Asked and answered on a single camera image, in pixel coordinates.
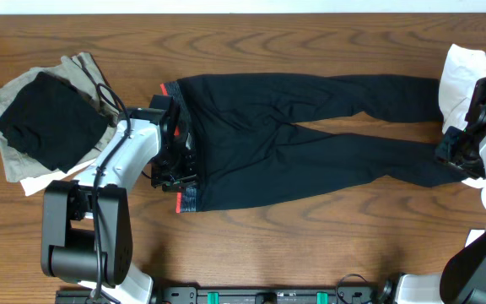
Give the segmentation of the black leggings with red waistband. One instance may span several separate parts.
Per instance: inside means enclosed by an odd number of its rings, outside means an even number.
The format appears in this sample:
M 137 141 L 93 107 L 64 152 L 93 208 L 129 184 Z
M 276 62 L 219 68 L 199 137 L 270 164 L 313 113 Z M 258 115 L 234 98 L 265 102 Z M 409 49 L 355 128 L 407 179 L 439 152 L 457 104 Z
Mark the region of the black leggings with red waistband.
M 361 112 L 386 122 L 441 122 L 438 89 L 436 79 L 387 74 L 206 74 L 166 83 L 197 155 L 198 184 L 177 207 L 262 207 L 383 176 L 422 187 L 460 182 L 464 175 L 438 162 L 433 144 L 308 128 Z

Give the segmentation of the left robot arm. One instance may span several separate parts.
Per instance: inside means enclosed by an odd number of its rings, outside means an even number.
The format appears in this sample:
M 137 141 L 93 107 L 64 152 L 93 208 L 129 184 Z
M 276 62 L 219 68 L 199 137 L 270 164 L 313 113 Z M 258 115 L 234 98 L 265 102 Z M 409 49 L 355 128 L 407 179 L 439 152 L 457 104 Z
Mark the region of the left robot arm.
M 128 195 L 146 165 L 152 183 L 180 192 L 193 176 L 189 125 L 175 118 L 130 118 L 98 159 L 72 181 L 54 181 L 43 198 L 41 268 L 78 284 L 57 303 L 161 303 L 154 279 L 132 261 Z

